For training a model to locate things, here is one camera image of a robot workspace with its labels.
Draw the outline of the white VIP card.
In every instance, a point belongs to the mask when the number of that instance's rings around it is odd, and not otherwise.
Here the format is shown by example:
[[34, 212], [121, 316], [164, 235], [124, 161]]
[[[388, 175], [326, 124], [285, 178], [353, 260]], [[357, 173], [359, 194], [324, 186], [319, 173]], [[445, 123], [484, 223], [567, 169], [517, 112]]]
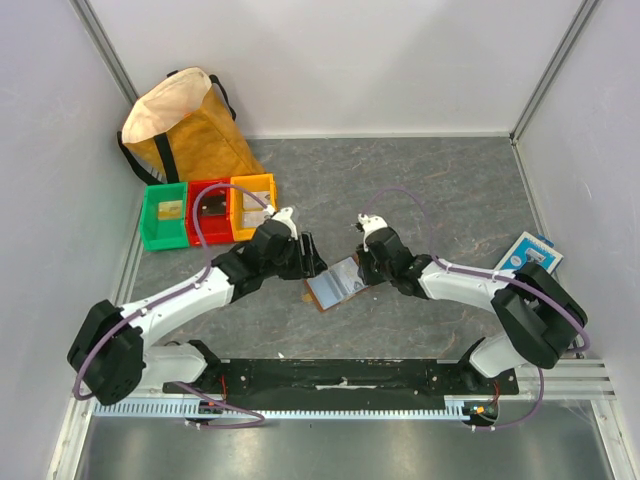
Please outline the white VIP card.
[[270, 219], [273, 213], [267, 210], [250, 210], [242, 214], [241, 226], [244, 229], [257, 228], [264, 221]]

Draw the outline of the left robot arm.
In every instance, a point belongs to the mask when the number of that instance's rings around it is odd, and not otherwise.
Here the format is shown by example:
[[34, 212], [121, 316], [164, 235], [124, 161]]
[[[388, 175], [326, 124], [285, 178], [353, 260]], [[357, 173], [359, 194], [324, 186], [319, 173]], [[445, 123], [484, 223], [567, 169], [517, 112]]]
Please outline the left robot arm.
[[292, 209], [259, 225], [252, 238], [208, 262], [194, 276], [137, 302], [94, 304], [67, 354], [76, 373], [73, 395], [113, 405], [140, 384], [147, 351], [196, 317], [259, 290], [265, 280], [314, 278], [328, 268], [311, 233], [299, 231]]

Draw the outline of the brown leather card holder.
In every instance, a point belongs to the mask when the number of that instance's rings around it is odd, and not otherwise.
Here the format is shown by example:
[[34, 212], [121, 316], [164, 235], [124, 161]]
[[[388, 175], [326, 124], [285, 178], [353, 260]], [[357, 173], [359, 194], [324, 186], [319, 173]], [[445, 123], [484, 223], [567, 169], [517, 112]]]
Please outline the brown leather card holder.
[[335, 264], [329, 266], [322, 274], [304, 281], [308, 293], [321, 312], [332, 309], [359, 294], [345, 298], [340, 293], [336, 284], [335, 274], [333, 273], [333, 266]]

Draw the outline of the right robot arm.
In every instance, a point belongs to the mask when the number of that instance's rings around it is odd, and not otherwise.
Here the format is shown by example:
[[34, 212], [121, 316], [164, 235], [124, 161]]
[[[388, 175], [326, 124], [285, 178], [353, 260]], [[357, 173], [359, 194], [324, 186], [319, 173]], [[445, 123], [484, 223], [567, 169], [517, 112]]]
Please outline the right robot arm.
[[481, 393], [495, 377], [523, 364], [550, 370], [574, 350], [578, 337], [578, 352], [589, 347], [585, 311], [540, 265], [528, 262], [516, 271], [467, 267], [413, 254], [379, 216], [361, 214], [357, 228], [363, 233], [356, 253], [366, 285], [388, 282], [405, 296], [457, 302], [498, 318], [503, 332], [480, 339], [461, 360], [457, 377], [465, 391]]

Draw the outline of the white card with stripe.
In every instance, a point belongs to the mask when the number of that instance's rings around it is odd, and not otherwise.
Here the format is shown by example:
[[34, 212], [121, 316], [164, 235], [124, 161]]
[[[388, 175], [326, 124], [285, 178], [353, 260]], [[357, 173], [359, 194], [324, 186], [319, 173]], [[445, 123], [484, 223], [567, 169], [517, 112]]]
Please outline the white card with stripe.
[[360, 266], [353, 257], [346, 258], [333, 266], [336, 284], [340, 293], [351, 297], [367, 288], [360, 276]]

